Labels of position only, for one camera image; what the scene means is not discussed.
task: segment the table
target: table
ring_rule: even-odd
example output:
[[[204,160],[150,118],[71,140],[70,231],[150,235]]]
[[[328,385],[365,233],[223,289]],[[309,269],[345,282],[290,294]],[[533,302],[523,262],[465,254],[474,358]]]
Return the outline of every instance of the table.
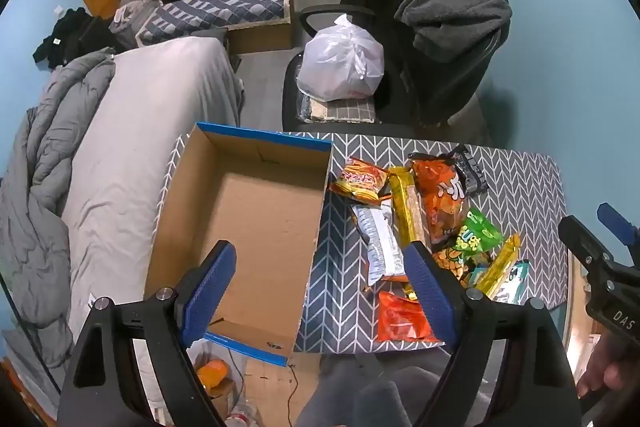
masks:
[[[441,154],[456,144],[346,134],[292,133],[331,140],[332,175],[349,156],[383,168],[402,165],[412,152]],[[484,171],[489,191],[471,202],[506,236],[522,238],[521,259],[530,262],[523,301],[538,296],[548,308],[566,301],[568,252],[558,238],[565,215],[558,167],[549,156],[469,146]],[[433,347],[424,342],[375,341],[378,300],[362,293],[367,250],[348,216],[345,198],[327,192],[296,350],[371,353]],[[391,283],[383,283],[389,290]]]

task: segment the chair armrest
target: chair armrest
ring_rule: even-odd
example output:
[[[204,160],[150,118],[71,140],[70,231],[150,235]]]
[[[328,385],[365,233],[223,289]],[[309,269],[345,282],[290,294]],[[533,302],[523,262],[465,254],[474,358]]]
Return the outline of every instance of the chair armrest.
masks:
[[[362,6],[353,6],[351,4],[319,4],[318,6],[309,6],[300,10],[300,24],[305,29],[305,32],[311,37],[315,37],[318,32],[307,19],[311,15],[317,15],[320,13],[346,13],[347,15],[366,15],[371,18],[373,24],[376,20],[376,13],[368,8]]]

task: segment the plastic bottle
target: plastic bottle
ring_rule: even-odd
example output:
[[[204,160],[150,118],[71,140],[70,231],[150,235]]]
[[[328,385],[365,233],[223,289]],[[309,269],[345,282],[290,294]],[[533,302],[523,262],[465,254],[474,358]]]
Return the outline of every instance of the plastic bottle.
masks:
[[[226,364],[220,359],[215,359],[199,368],[198,378],[207,391],[207,394],[210,394],[212,388],[222,382],[228,372]]]
[[[247,400],[240,400],[225,421],[226,427],[258,427],[258,409]]]

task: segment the cardboard box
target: cardboard box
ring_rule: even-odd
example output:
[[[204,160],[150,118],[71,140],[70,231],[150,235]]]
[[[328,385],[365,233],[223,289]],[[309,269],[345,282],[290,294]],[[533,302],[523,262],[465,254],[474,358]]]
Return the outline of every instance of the cardboard box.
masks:
[[[236,401],[236,384],[230,378],[225,378],[209,393],[213,407],[223,420],[226,420]]]
[[[287,365],[316,251],[331,142],[198,123],[158,224],[145,298],[174,287],[213,245],[236,247],[236,273],[206,338]]]

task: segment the white plastic bag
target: white plastic bag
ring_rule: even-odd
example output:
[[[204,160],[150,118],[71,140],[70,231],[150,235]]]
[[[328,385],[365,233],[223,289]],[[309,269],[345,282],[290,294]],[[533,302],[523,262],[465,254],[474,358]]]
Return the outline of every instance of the white plastic bag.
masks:
[[[307,43],[298,89],[323,102],[367,98],[384,74],[382,44],[341,15]]]

